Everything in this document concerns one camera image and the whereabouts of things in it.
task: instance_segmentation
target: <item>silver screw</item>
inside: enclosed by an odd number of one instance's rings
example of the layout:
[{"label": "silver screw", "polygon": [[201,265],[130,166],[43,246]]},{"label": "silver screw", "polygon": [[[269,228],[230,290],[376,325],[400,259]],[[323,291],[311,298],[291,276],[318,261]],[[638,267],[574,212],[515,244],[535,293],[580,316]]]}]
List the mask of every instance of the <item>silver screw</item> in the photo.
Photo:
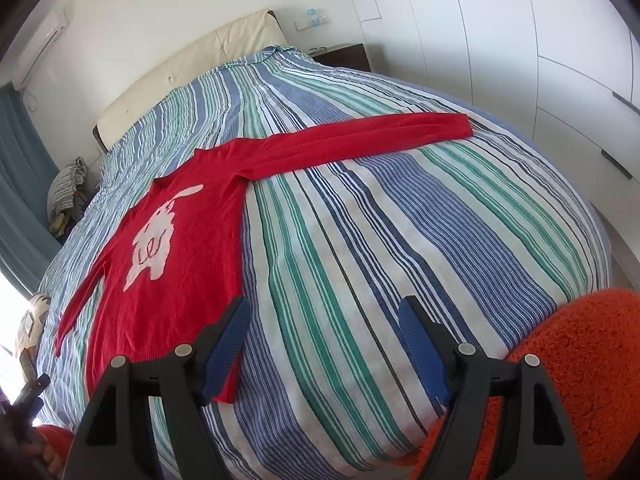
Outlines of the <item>silver screw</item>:
[{"label": "silver screw", "polygon": [[191,353],[191,350],[193,350],[193,348],[191,348],[190,344],[182,343],[181,345],[175,347],[174,352],[178,357],[185,357]]},{"label": "silver screw", "polygon": [[458,345],[458,352],[462,355],[473,355],[476,353],[476,347],[471,343],[460,343]]},{"label": "silver screw", "polygon": [[111,360],[111,366],[114,368],[120,368],[121,366],[124,366],[124,363],[126,362],[127,358],[124,357],[124,355],[116,355],[116,357]]},{"label": "silver screw", "polygon": [[524,356],[524,362],[529,366],[536,367],[540,364],[540,359],[535,354],[527,354]]}]

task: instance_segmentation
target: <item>red sweater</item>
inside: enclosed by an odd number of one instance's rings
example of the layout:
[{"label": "red sweater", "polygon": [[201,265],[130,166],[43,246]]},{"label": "red sweater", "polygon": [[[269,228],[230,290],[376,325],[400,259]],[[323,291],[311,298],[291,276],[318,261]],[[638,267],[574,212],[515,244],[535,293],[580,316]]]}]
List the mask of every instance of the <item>red sweater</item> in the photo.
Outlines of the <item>red sweater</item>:
[{"label": "red sweater", "polygon": [[[195,150],[126,213],[66,307],[56,355],[101,277],[86,356],[89,394],[114,355],[159,358],[218,320],[242,294],[240,225],[249,180],[470,135],[463,114],[392,114]],[[237,380],[238,360],[216,400],[233,402]]]}]

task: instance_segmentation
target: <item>orange fuzzy fabric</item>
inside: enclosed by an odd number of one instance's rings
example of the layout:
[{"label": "orange fuzzy fabric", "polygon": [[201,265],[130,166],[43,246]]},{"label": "orange fuzzy fabric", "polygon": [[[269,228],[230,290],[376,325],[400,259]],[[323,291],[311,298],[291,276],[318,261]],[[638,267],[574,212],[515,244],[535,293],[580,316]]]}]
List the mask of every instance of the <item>orange fuzzy fabric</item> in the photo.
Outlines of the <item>orange fuzzy fabric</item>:
[{"label": "orange fuzzy fabric", "polygon": [[[560,308],[537,327],[509,359],[540,357],[553,379],[580,444],[587,477],[606,480],[640,433],[640,295],[607,288]],[[484,479],[497,431],[500,399],[487,406],[470,479]],[[398,465],[424,466],[440,419],[419,452]]]}]

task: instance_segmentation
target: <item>air conditioner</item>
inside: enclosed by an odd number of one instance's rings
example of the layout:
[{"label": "air conditioner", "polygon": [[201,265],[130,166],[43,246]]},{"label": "air conditioner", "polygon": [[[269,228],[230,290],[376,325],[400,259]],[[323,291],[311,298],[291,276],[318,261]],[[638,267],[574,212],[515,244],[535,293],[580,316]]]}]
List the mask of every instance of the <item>air conditioner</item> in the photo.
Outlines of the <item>air conditioner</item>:
[{"label": "air conditioner", "polygon": [[12,81],[16,90],[22,90],[33,72],[36,63],[66,29],[65,13],[61,9],[50,12],[38,27],[18,58]]}]

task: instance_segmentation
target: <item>white wardrobe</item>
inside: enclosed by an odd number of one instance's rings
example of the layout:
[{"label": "white wardrobe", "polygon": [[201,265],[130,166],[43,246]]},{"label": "white wardrobe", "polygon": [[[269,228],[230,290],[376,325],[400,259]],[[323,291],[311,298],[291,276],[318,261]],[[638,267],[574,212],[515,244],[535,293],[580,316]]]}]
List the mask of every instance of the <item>white wardrobe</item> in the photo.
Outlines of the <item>white wardrobe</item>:
[{"label": "white wardrobe", "polygon": [[376,12],[358,13],[376,72],[515,126],[640,260],[640,47],[609,0],[367,5]]}]

